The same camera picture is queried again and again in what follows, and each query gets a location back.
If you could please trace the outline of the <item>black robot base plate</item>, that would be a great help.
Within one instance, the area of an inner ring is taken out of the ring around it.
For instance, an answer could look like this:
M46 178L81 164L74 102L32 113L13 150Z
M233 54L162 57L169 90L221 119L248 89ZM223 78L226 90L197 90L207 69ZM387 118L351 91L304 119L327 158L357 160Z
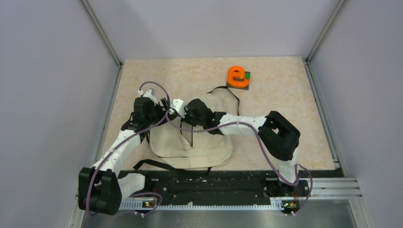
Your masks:
M275 197L302 199L308 195L309 184L330 177L334 171L314 171L313 180L307 171L299 173L299 184L288 186L273 171L191 171L187 175L172 171L143 171L145 186L141 192L156 192L163 206L254 206L270 205Z

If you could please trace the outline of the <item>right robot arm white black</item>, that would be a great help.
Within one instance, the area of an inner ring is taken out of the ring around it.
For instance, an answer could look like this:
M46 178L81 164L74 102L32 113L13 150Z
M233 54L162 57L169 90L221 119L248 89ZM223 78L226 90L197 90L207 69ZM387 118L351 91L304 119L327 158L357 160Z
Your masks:
M268 155L278 161L279 191L291 196L298 189L297 148L300 131L277 111L266 116L247 117L227 112L212 111L201 99L193 99L185 104L176 99L171 104L171 112L177 113L181 121L201 129L198 131L218 135L242 135L255 137L270 167Z

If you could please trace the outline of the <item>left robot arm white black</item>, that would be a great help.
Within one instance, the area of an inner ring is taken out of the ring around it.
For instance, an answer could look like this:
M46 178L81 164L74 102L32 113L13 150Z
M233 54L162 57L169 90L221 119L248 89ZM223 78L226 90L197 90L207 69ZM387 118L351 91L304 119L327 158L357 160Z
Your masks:
M165 114L170 109L170 99L159 102L152 97L138 97L117 139L94 165L84 167L78 175L78 207L86 212L114 215L122 200L137 192L147 196L152 192L152 183L139 173L119 178L124 163L139 146L152 127L166 122Z

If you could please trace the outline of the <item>beige canvas student bag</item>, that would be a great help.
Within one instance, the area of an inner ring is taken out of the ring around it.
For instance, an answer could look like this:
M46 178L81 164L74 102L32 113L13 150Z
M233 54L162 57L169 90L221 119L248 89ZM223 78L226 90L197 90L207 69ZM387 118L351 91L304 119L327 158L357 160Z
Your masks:
M203 132L202 127L193 127L178 119L173 124L165 123L151 130L147 141L159 161L139 161L134 170L145 164L180 175L208 174L212 167L226 164L232 153L233 144L229 135L213 135Z

